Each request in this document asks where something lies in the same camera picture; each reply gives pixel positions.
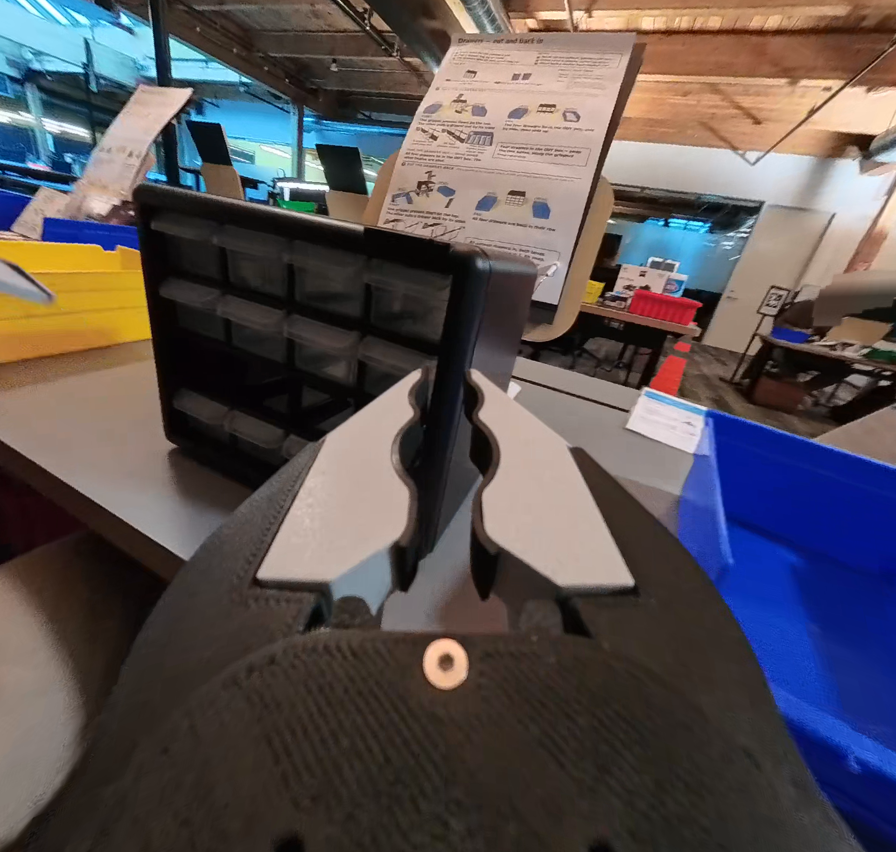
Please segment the fiducial marker sign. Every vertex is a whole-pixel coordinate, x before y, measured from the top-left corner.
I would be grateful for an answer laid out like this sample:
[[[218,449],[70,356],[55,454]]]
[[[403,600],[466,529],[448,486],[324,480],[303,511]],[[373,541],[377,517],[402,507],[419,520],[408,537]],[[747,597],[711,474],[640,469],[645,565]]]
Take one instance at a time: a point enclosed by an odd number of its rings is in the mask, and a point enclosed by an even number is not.
[[[752,331],[747,343],[743,351],[741,352],[738,360],[735,363],[734,369],[732,370],[730,376],[728,377],[729,384],[735,384],[737,378],[741,372],[741,369],[745,363],[745,359],[750,352],[751,347],[754,344],[759,332],[762,330],[763,326],[767,321],[773,321],[776,318],[780,311],[788,304],[792,290],[785,286],[769,286],[767,289],[760,305],[757,306],[756,314],[757,321],[754,330]]]

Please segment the red plastic basket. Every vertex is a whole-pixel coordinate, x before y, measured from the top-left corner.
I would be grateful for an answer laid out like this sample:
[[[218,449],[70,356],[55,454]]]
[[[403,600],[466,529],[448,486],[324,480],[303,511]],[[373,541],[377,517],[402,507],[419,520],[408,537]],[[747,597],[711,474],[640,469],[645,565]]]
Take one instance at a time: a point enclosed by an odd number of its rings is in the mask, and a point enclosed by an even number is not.
[[[689,326],[693,323],[701,302],[690,298],[668,296],[639,288],[633,292],[628,313],[650,320]]]

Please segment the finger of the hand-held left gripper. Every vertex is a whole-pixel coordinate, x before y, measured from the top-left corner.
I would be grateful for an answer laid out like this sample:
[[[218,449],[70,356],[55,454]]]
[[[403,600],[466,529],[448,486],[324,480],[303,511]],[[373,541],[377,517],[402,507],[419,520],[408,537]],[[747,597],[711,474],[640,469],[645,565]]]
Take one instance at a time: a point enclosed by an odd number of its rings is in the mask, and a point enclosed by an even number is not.
[[[56,301],[52,290],[19,265],[4,259],[1,259],[1,295],[40,306],[50,306]]]

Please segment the beige trousers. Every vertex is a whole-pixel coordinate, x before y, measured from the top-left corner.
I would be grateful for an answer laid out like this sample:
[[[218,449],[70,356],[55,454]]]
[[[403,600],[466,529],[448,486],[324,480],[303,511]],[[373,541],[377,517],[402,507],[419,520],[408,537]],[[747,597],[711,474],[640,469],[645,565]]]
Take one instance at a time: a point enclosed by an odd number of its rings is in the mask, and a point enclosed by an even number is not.
[[[90,532],[2,565],[2,850],[21,850],[69,778],[166,588]]]

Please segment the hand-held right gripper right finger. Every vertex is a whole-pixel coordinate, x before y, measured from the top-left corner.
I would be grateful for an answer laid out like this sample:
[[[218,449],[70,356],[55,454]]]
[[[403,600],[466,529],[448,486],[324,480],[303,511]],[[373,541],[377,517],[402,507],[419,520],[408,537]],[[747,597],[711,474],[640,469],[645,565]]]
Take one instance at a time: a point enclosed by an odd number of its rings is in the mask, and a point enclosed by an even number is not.
[[[631,570],[561,435],[484,373],[470,369],[464,407],[480,476],[471,505],[470,572],[509,618],[560,618],[579,597],[633,593]]]

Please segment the white door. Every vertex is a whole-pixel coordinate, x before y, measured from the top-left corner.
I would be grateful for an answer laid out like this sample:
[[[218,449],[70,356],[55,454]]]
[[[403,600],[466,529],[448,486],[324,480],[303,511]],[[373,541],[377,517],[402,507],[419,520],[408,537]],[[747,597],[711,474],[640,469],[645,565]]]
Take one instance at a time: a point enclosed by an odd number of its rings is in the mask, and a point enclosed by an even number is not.
[[[743,352],[769,290],[782,288],[785,298],[798,287],[833,218],[829,211],[764,204],[701,342]]]

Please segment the long workshop table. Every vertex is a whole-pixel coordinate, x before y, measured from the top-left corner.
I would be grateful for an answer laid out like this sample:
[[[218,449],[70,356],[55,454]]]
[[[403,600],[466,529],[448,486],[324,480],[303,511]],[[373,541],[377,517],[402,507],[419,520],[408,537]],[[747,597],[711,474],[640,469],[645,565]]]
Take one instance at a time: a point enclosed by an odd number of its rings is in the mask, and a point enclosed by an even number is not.
[[[620,353],[610,371],[625,368],[622,384],[629,386],[633,372],[637,373],[634,388],[640,389],[655,376],[659,361],[669,340],[694,341],[700,335],[695,324],[683,325],[658,320],[626,310],[602,305],[582,305],[573,326],[573,335],[585,344],[598,339],[619,343]]]

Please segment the cardboard sign stand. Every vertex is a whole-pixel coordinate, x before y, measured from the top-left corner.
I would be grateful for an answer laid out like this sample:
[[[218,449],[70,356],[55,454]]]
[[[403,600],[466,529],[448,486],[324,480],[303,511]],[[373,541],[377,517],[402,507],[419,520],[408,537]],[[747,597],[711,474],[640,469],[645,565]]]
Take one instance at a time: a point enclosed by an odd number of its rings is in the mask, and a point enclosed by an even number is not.
[[[346,193],[328,189],[324,194],[328,215],[331,219],[365,225],[365,213],[370,198],[364,194]]]
[[[200,174],[208,195],[245,201],[242,177],[232,165],[206,161],[201,165]]]

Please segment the black drawer cabinet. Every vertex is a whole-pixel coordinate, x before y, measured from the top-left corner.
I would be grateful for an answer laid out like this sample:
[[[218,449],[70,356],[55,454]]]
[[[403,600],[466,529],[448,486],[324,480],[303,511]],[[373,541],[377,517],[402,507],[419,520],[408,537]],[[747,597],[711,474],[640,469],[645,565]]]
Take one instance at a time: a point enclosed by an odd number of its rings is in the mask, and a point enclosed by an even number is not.
[[[149,307],[152,345],[158,328],[153,234],[150,223],[162,210],[235,224],[289,239],[323,241],[350,248],[358,244],[370,257],[406,268],[450,277],[450,297],[430,371],[427,407],[422,420],[422,439],[412,465],[419,482],[422,504],[428,511],[416,552],[430,553],[449,527],[475,482],[469,462],[469,422],[463,414],[464,377],[474,368],[506,389],[528,319],[535,283],[535,269],[519,257],[491,253],[476,244],[444,242],[397,231],[372,229],[330,217],[243,203],[186,189],[145,184],[135,193],[137,229],[145,292]],[[214,457],[205,448],[196,451],[177,443],[170,435],[164,392],[160,391],[166,437],[189,456],[257,489],[285,463],[272,467],[246,458]]]

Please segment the white cardboard box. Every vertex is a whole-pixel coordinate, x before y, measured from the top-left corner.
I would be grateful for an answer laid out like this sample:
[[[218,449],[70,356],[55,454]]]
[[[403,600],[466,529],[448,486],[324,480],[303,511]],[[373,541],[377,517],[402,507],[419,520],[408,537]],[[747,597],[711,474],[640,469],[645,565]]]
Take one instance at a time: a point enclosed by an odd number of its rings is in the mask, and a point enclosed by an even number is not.
[[[689,277],[648,265],[621,264],[612,288],[614,295],[630,299],[638,289],[667,297],[683,296]]]

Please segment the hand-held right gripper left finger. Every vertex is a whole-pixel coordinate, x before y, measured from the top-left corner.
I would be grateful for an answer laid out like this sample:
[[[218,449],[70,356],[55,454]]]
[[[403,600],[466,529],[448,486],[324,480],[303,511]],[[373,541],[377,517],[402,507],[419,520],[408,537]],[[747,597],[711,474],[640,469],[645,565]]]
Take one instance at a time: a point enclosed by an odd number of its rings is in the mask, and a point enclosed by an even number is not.
[[[429,380],[413,370],[325,437],[257,568],[261,589],[316,595],[330,627],[384,626],[416,569]]]

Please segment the white paper card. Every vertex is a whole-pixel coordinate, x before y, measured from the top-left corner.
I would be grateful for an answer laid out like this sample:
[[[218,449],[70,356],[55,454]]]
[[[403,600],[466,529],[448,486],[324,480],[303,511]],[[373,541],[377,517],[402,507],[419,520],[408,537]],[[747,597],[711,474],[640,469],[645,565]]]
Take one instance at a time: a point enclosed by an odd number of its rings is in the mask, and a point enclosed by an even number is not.
[[[708,414],[707,408],[645,387],[629,412],[625,428],[680,452],[695,454]]]

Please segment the cluttered work table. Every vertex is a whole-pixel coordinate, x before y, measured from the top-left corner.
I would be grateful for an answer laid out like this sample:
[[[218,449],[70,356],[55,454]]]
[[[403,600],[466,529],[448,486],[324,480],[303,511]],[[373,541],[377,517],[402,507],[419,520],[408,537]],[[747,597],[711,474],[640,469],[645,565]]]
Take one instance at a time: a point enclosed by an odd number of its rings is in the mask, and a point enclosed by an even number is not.
[[[745,368],[745,398],[752,404],[794,414],[808,400],[843,426],[895,403],[894,364],[762,334]]]

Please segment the black sign panel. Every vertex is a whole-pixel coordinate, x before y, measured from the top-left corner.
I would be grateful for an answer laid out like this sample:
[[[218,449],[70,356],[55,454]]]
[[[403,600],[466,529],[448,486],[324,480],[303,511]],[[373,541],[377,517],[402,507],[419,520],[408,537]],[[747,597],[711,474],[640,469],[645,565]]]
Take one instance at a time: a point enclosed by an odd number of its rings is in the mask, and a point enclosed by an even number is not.
[[[318,142],[315,151],[328,191],[368,195],[363,160],[358,147]]]
[[[230,168],[233,166],[229,141],[221,124],[188,119],[185,126],[202,164]]]

